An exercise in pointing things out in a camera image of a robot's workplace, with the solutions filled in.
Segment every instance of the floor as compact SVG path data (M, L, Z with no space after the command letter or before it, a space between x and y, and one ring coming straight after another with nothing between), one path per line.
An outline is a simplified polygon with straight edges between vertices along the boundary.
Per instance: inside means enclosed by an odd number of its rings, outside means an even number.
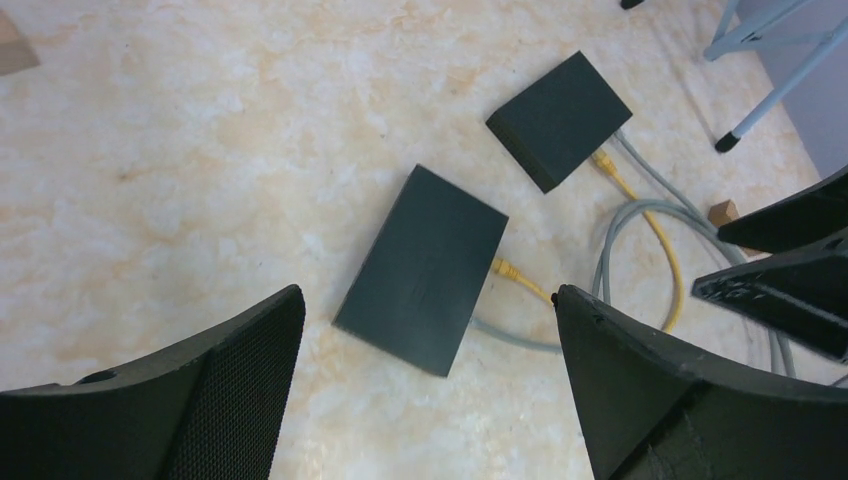
M331 321L416 163L508 214L499 253L530 277L589 288L623 197L589 164L543 196L483 123L577 50L634 111L630 140L705 209L818 181L781 108L713 151L771 88L752 54L701 59L722 5L13 3L42 65L0 78L0 390L74 382L298 283L307 325L272 478L591 478L561 357L469 330L442 379ZM662 220L688 282L719 268ZM637 223L613 304L656 325L670 275ZM476 314L556 340L545 305L501 279ZM768 364L762 330L694 299L675 335ZM842 373L795 352L804 379Z

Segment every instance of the yellow cable connector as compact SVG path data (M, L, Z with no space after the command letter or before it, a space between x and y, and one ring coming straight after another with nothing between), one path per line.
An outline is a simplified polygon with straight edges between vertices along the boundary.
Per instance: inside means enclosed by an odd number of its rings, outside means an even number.
M535 293L539 298L544 300L548 305L552 305L551 296L549 293L545 293L545 291L532 281L522 275L521 271L515 268L511 263L507 262L502 258L495 258L492 262L492 271L497 273L498 275L508 278L513 282L520 283L524 285L528 290Z
M639 198L636 195L636 192L630 188L630 185L628 185L621 175L618 174L618 168L616 168L607 152L603 149L598 149L598 151L592 154L592 160L595 161L595 164L602 172L607 174L613 179L613 181L615 181L616 184L618 184L618 187L621 188L621 190L624 191L631 200L637 200ZM662 227L660 227L651 213L645 212L642 216L645 217L645 221L648 222L648 225L651 226L651 230L653 230L657 235L663 251L665 251L665 256L668 257L668 264L671 267L671 276L674 281L674 298L672 300L671 307L669 308L668 316L666 317L665 323L662 327L663 332L669 333L674 326L677 325L677 321L680 319L680 313L683 310L683 275L680 273L680 263L677 261L677 255L674 253L674 248L672 248L671 242L669 241L665 231Z

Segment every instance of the small brown block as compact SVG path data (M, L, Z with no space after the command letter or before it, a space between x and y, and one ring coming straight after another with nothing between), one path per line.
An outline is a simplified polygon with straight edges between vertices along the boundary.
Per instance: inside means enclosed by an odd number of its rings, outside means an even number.
M736 204L733 203L733 200L725 200L713 205L712 208L710 208L710 213L707 214L707 218L710 220L710 223L718 228L739 218L739 210L736 209ZM750 248L741 248L748 257L756 257L763 253Z
M36 67L38 63L29 42L0 10L0 76Z

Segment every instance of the wall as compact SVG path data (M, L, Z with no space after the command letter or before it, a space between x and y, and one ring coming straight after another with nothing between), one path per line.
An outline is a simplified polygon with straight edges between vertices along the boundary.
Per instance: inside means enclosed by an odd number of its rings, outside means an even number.
M741 20L774 0L742 0ZM771 34L811 33L830 30L848 16L848 1L818 0L795 12ZM812 50L812 45L759 52L766 71L778 84ZM810 158L822 177L848 164L848 41L840 45L798 85L783 104Z

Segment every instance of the black rectangular box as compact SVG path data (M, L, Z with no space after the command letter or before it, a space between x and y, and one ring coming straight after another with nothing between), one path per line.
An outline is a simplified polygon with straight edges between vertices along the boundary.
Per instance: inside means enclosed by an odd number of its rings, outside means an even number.
M577 52L499 108L486 125L548 193L631 116L601 74Z
M447 376L507 217L418 165L333 324Z

